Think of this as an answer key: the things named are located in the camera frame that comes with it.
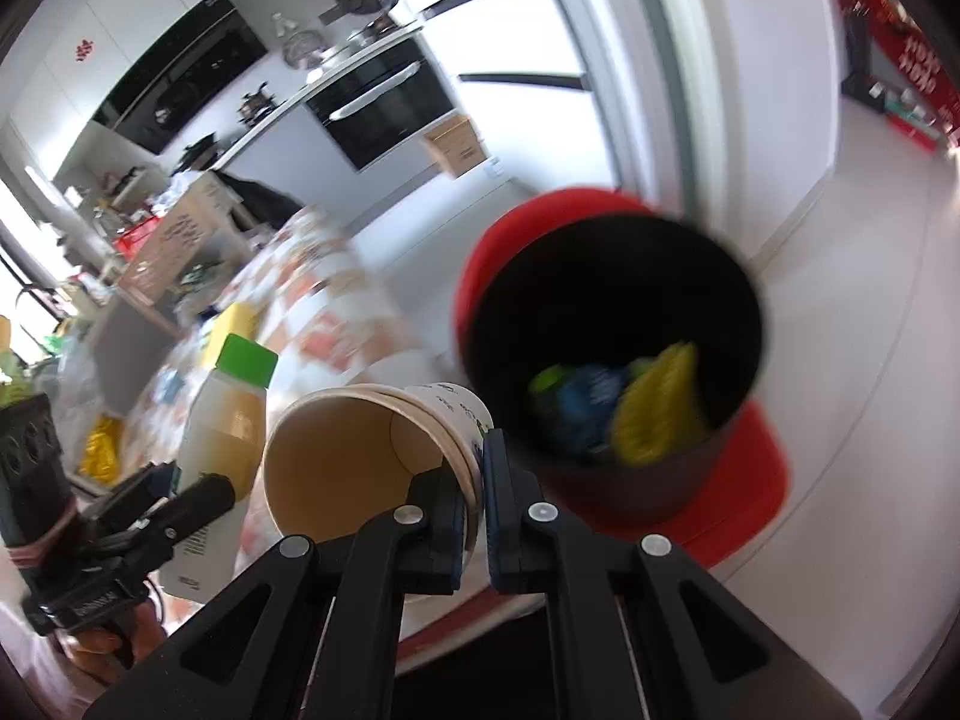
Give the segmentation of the person's left hand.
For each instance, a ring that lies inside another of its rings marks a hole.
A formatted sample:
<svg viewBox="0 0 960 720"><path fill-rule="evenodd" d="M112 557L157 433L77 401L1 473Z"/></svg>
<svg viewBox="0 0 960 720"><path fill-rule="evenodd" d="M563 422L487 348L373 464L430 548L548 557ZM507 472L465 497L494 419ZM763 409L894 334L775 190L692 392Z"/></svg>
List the person's left hand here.
<svg viewBox="0 0 960 720"><path fill-rule="evenodd" d="M125 674L125 668L116 656L124 642L130 644L133 661L140 663L166 640L166 631L160 624L153 601L137 606L132 611L132 619L132 631L128 634L117 635L107 629L91 628L76 634L59 631L57 640L74 667L94 681L110 686Z"/></svg>

